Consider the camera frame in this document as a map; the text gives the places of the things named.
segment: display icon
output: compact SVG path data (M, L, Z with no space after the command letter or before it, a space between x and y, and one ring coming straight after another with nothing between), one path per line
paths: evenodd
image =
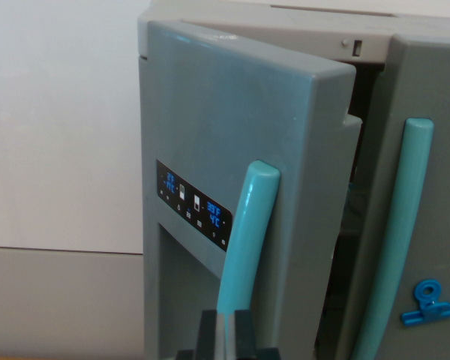
M193 201L193 208L200 211L200 198L197 195L193 195L194 201Z

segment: black plastic piece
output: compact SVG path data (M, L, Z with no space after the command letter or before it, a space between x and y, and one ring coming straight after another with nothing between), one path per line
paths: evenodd
M194 360L193 350L180 350L177 352L175 360Z
M280 360L280 353L276 347L258 349L256 354L258 355L258 360Z
M257 358L254 323L249 310L235 311L235 356L237 360Z
M215 356L216 310L202 311L194 360L213 360Z

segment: freezer door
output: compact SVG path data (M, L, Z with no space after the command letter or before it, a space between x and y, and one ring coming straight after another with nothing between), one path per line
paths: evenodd
M145 358L194 348L202 310L217 306L227 240L210 239L193 216L207 211L206 197L235 218L247 168L260 160L280 171L280 185L251 305L257 345L307 359L361 126L347 115L355 68L183 22L150 22L147 33ZM173 189L183 199L158 188L158 167L184 182ZM199 197L190 218L178 209L189 195Z

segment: blue led display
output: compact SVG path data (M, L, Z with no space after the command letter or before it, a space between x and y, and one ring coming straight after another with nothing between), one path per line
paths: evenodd
M216 227L220 227L220 218L218 217L220 215L220 208L207 201L207 210L210 212L211 223Z
M170 172L166 174L166 188L172 191L172 194L175 193L175 176Z

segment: small slot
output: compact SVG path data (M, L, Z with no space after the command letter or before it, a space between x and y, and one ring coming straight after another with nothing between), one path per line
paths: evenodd
M355 40L355 43L353 44L353 53L352 53L352 55L355 56L355 57L359 57L361 52L362 52L362 41L361 40Z

